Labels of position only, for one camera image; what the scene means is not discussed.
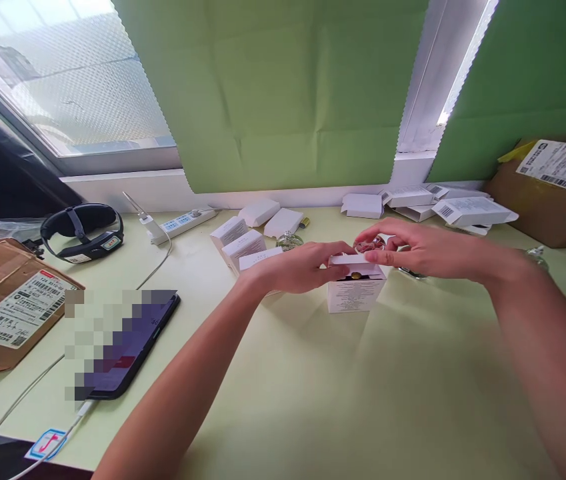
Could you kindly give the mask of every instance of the green blind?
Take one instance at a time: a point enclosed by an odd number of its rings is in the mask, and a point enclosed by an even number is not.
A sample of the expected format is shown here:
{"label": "green blind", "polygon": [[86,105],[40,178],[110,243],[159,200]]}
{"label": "green blind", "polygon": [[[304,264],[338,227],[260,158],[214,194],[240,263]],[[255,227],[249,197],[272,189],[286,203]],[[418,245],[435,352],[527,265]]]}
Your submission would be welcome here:
{"label": "green blind", "polygon": [[427,0],[114,0],[197,193],[389,180]]}
{"label": "green blind", "polygon": [[429,181],[488,179],[521,139],[566,135],[566,0],[501,0]]}

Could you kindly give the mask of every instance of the person's left hand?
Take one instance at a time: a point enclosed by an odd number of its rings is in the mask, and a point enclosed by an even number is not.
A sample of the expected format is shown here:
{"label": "person's left hand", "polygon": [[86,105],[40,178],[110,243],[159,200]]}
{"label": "person's left hand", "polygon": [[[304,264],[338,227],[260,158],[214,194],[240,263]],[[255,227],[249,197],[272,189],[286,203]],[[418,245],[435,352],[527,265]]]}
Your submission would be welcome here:
{"label": "person's left hand", "polygon": [[309,242],[258,262],[243,272],[239,280],[252,282],[254,288],[263,289],[264,293],[271,290],[305,293],[348,276],[349,269],[344,265],[321,268],[331,256],[341,253],[355,255],[356,251],[344,241]]}

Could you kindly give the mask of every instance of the power strip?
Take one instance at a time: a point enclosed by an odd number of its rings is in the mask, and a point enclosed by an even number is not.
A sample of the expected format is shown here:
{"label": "power strip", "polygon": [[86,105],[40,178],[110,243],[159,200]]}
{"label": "power strip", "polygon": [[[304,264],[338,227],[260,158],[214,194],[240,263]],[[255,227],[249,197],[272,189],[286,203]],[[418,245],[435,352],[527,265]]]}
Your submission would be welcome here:
{"label": "power strip", "polygon": [[[206,222],[207,220],[214,218],[216,215],[216,210],[210,207],[194,209],[189,213],[174,218],[174,220],[165,222],[161,225],[161,228],[165,230],[165,233],[168,234],[169,238],[174,238],[176,235],[180,235],[181,233],[200,225],[202,222]],[[147,234],[150,236],[151,242],[154,245],[160,245],[167,241],[167,238],[164,236],[155,238],[152,237],[149,232],[147,232]]]}

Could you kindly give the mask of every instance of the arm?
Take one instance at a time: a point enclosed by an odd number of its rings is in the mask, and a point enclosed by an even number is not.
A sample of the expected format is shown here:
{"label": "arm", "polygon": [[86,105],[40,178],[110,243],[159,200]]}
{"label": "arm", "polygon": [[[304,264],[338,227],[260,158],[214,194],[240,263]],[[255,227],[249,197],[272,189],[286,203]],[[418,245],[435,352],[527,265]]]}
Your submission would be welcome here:
{"label": "arm", "polygon": [[[396,236],[388,251],[366,253],[370,261],[485,286],[537,430],[566,480],[566,298],[550,276],[517,250],[396,219],[374,225],[356,240],[378,233]],[[394,251],[404,245],[410,249]]]}
{"label": "arm", "polygon": [[344,242],[308,243],[241,274],[134,408],[105,452],[93,480],[172,478],[223,382],[258,304],[270,290],[303,293],[348,274],[321,269]]}

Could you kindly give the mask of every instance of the light green desk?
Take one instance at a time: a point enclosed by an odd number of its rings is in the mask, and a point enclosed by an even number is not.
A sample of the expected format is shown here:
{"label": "light green desk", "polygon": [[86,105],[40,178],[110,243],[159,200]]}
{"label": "light green desk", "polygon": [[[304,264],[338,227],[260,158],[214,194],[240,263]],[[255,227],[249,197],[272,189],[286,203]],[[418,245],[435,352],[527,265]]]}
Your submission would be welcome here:
{"label": "light green desk", "polygon": [[[374,222],[345,217],[337,208],[304,213],[311,218],[300,232],[306,241],[351,243]],[[232,215],[222,212],[175,238],[170,258],[145,288],[178,289],[181,305],[128,392],[101,402],[54,462],[96,468],[125,418],[229,290],[235,278],[208,235]],[[174,216],[156,215],[159,221]],[[506,225],[489,237],[512,247],[536,245]],[[111,257],[50,263],[88,289],[134,289],[164,248],[150,245],[144,228],[127,215],[125,244]],[[548,251],[546,258],[566,294],[566,250]],[[553,478],[479,285],[418,282],[389,269],[370,313],[330,315],[325,300],[326,287],[264,300],[182,478]],[[73,338],[73,320],[62,319],[16,369],[0,373],[0,416]],[[66,400],[72,384],[70,362],[61,362],[0,434],[34,441],[48,428],[68,426],[75,414],[74,402]]]}

